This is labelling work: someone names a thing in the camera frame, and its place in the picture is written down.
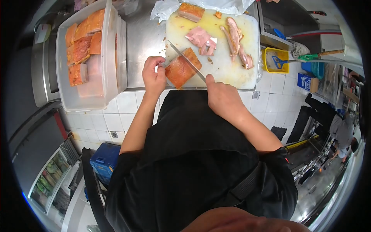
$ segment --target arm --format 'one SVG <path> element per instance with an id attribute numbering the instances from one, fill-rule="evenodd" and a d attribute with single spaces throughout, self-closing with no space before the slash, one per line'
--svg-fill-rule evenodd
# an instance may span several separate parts
<path id="1" fill-rule="evenodd" d="M 331 160 L 335 159 L 338 154 L 340 154 L 339 149 L 336 150 L 335 154 L 331 157 Z"/>
<path id="2" fill-rule="evenodd" d="M 245 107 L 237 89 L 212 75 L 206 76 L 209 107 L 220 117 L 239 129 L 260 153 L 269 153 L 282 147 L 281 141 Z"/>
<path id="3" fill-rule="evenodd" d="M 164 61 L 165 59 L 161 56 L 151 56 L 144 64 L 142 76 L 145 94 L 122 142 L 120 154 L 128 151 L 140 151 L 144 147 L 147 130 L 153 124 L 157 100 L 166 86 L 165 68 L 158 67 L 157 73 L 155 72 L 157 64 Z"/>

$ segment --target hand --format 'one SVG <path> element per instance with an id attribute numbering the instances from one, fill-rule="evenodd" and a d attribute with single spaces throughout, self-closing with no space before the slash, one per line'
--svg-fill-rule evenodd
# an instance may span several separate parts
<path id="1" fill-rule="evenodd" d="M 206 76 L 206 86 L 209 107 L 214 113 L 236 126 L 241 116 L 247 111 L 237 89 L 230 84 L 216 83 L 211 74 Z"/>
<path id="2" fill-rule="evenodd" d="M 160 62 L 165 62 L 165 58 L 162 56 L 150 56 L 145 61 L 142 71 L 146 93 L 157 99 L 166 86 L 165 68 L 159 66 L 157 73 L 155 72 L 155 67 Z"/>

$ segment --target clear plastic container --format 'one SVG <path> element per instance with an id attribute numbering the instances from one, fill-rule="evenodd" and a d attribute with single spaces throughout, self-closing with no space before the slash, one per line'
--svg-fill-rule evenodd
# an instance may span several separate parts
<path id="1" fill-rule="evenodd" d="M 117 20 L 117 87 L 123 92 L 127 87 L 126 72 L 126 22 L 118 16 Z"/>
<path id="2" fill-rule="evenodd" d="M 65 43 L 67 28 L 74 23 L 81 23 L 91 13 L 100 9 L 105 9 L 101 54 L 92 55 L 86 61 L 89 75 L 88 82 L 78 86 L 70 86 Z M 117 96 L 115 67 L 117 21 L 118 14 L 112 6 L 112 0 L 98 0 L 72 15 L 59 26 L 56 43 L 56 69 L 60 98 L 65 111 L 103 110 Z M 92 67 L 96 64 L 100 64 L 101 67 Z"/>

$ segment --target white tile floor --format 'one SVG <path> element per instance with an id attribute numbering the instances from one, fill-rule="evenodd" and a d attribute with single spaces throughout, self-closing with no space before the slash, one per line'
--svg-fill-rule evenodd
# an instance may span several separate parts
<path id="1" fill-rule="evenodd" d="M 297 86 L 298 72 L 304 72 L 300 63 L 290 63 L 290 73 L 286 75 L 264 71 L 256 85 L 259 99 L 252 99 L 252 92 L 239 91 L 244 105 L 269 129 L 272 126 L 287 128 L 283 144 L 290 136 L 301 106 L 307 105 L 304 99 L 308 92 Z M 154 124 L 168 92 L 165 90 L 157 102 Z M 63 123 L 71 129 L 79 150 L 84 146 L 96 150 L 103 142 L 121 144 L 143 95 L 144 91 L 120 93 L 103 111 L 67 113 L 62 110 Z M 113 138 L 109 131 L 115 131 L 118 138 Z"/>

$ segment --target left hand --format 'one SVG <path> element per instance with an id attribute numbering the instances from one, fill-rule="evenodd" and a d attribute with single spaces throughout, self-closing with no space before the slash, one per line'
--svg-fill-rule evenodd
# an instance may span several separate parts
<path id="1" fill-rule="evenodd" d="M 155 67 L 160 62 L 165 62 L 165 58 L 162 56 L 150 56 L 145 61 L 142 71 L 146 93 L 157 99 L 166 87 L 165 68 L 159 66 L 157 73 L 155 72 Z"/>

